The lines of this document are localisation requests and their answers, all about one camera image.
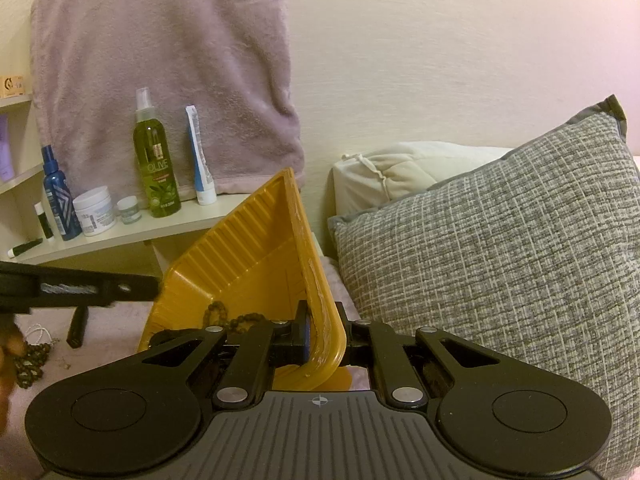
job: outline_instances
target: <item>white shelf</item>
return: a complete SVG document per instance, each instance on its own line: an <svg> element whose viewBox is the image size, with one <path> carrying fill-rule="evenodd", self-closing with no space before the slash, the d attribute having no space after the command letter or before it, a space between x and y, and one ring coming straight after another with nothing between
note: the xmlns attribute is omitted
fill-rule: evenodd
<svg viewBox="0 0 640 480"><path fill-rule="evenodd" d="M29 168L27 171L23 171L20 175L14 176L11 180L7 180L6 182L0 182L0 194L13 189L18 186L18 184L23 183L28 178L35 176L42 172L42 164L38 164L33 168Z"/></svg>
<svg viewBox="0 0 640 480"><path fill-rule="evenodd" d="M81 234L68 242L62 241L56 233L54 240L50 242L44 240L39 246L29 249L13 261L42 264L109 247L208 229L231 213L248 196L247 194L220 195L215 203L206 206L198 205L195 200L189 200L182 202L180 211L164 218L153 218L148 210L143 210L142 218L134 224L125 225L118 218L116 225L108 231L91 237Z"/></svg>
<svg viewBox="0 0 640 480"><path fill-rule="evenodd" d="M0 111L8 106L19 105L31 101L31 94L17 95L15 97L4 97L0 99Z"/></svg>

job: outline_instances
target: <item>jar lid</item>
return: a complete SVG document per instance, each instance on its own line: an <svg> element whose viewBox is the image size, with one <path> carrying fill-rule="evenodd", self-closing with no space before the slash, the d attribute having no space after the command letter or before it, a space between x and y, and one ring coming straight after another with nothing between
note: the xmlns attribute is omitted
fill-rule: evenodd
<svg viewBox="0 0 640 480"><path fill-rule="evenodd" d="M118 200L118 209L124 211L138 205L138 197L135 195L126 196L121 200Z"/></svg>
<svg viewBox="0 0 640 480"><path fill-rule="evenodd" d="M103 200L110 198L109 188L106 186L95 187L87 192L78 195L74 199L74 207L76 209L87 209Z"/></svg>

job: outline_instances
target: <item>fleece blanket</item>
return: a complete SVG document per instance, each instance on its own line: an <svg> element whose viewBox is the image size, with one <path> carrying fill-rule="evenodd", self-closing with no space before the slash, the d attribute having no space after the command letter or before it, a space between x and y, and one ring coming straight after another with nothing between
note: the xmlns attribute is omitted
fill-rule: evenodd
<svg viewBox="0 0 640 480"><path fill-rule="evenodd" d="M107 185L146 202L132 133L149 87L181 198L194 196L184 107L195 105L217 192L283 167L301 184L283 0L35 0L33 105L73 195Z"/></svg>

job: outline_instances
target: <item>round pad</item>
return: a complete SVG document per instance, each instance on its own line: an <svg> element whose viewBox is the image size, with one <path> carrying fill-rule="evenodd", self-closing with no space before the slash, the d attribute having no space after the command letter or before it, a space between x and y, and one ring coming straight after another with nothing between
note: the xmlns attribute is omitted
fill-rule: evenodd
<svg viewBox="0 0 640 480"><path fill-rule="evenodd" d="M580 384L555 377L553 384L551 374L536 373L545 390L510 388L501 376L460 381L440 402L440 431L463 455L500 474L556 476L590 462L609 434L606 405Z"/></svg>
<svg viewBox="0 0 640 480"><path fill-rule="evenodd" d="M103 370L55 383L30 404L25 429L48 468L70 476L126 476L158 466L190 443L201 412L186 384L172 384L171 376L163 382L103 379Z"/></svg>
<svg viewBox="0 0 640 480"><path fill-rule="evenodd" d="M146 411L146 401L138 394L108 388L90 392L71 408L71 415L88 430L124 430L139 421Z"/></svg>
<svg viewBox="0 0 640 480"><path fill-rule="evenodd" d="M535 390L518 390L495 399L494 415L513 430L545 433L564 422L566 408L562 401L552 395Z"/></svg>

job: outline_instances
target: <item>gray patterned pillow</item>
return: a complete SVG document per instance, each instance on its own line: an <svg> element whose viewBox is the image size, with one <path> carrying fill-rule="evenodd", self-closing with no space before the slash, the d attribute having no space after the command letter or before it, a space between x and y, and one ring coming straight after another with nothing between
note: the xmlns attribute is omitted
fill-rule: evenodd
<svg viewBox="0 0 640 480"><path fill-rule="evenodd" d="M640 465L640 179L615 97L477 170L330 219L362 317L435 325L609 405L598 463Z"/></svg>

